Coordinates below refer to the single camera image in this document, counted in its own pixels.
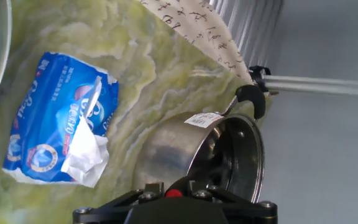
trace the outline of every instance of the blue tissue packet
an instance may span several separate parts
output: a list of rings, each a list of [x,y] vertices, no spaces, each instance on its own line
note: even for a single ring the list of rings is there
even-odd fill
[[[12,124],[5,172],[19,182],[75,182],[60,169],[97,77],[102,87],[86,122],[104,136],[117,108],[117,80],[69,55],[44,53]]]

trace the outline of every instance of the metal bar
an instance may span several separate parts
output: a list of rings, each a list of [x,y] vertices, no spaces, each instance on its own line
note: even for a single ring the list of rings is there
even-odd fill
[[[358,81],[325,78],[264,76],[269,90],[358,96]]]

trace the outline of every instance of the white label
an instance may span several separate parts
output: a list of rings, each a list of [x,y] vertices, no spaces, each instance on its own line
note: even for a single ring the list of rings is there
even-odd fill
[[[200,113],[193,115],[191,118],[187,119],[185,123],[201,128],[207,128],[213,122],[221,118],[224,118],[224,116],[218,115],[216,113]]]

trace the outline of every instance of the green marble surface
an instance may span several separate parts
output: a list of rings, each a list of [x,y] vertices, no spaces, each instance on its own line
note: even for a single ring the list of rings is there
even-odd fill
[[[13,0],[12,9],[0,87],[0,223],[71,223],[77,207],[98,207],[128,191],[142,143],[159,122],[184,111],[222,111],[243,84],[134,0]],[[119,80],[110,160],[94,189],[19,184],[1,170],[11,122],[45,51],[73,55]],[[243,103],[234,112],[252,110]]]

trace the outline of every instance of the white tissue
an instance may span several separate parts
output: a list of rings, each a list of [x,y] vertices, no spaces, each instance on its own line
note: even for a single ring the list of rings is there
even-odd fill
[[[61,171],[78,184],[94,187],[109,160],[108,139],[94,135],[82,116]]]

